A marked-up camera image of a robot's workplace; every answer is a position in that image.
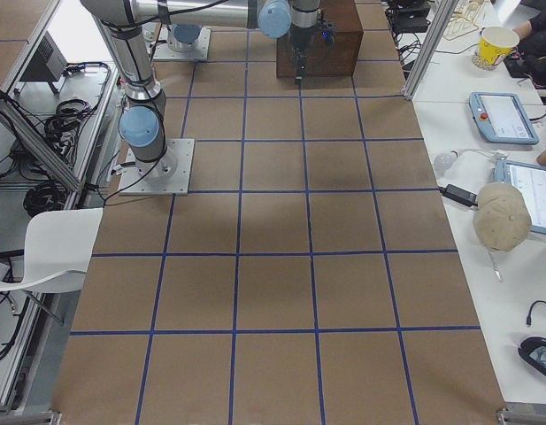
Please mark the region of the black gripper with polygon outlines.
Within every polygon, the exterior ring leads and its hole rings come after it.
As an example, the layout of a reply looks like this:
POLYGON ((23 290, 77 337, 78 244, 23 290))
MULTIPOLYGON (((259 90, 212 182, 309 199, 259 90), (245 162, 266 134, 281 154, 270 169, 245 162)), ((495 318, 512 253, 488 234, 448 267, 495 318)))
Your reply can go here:
POLYGON ((306 59, 314 36, 320 34, 320 39, 326 45, 335 43, 335 28, 330 26, 297 27, 291 26, 288 32, 291 48, 292 66, 294 68, 294 84, 301 84, 306 75, 306 59))

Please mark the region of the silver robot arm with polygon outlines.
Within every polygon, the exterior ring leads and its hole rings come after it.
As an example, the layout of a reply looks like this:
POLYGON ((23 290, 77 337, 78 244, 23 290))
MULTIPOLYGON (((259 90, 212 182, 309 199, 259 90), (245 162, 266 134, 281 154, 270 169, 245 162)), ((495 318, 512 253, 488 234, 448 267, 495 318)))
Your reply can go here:
POLYGON ((182 53, 193 50, 202 32, 202 27, 190 24, 172 24, 168 27, 167 44, 173 51, 182 53))
POLYGON ((124 77, 129 108, 119 120, 119 133, 135 155, 143 178, 169 175, 178 162, 165 137, 165 92, 154 75, 144 25, 216 25, 257 28, 273 39, 286 35, 296 83, 305 75, 313 37, 321 35, 328 45, 335 41, 335 25, 325 19, 318 1, 85 1, 82 5, 106 37, 124 77))

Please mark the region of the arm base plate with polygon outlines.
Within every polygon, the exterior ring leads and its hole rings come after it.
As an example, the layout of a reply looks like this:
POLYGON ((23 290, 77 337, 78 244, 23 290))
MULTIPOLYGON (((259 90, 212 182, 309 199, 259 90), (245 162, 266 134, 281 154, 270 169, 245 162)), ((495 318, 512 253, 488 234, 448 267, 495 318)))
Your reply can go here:
POLYGON ((211 40, 211 30, 203 27, 192 44, 176 41, 164 27, 154 50, 155 61, 206 62, 211 40))
POLYGON ((122 169, 118 190, 122 196, 154 196, 188 194, 195 140, 167 138, 166 153, 151 170, 153 164, 137 162, 130 148, 126 162, 132 166, 122 169))

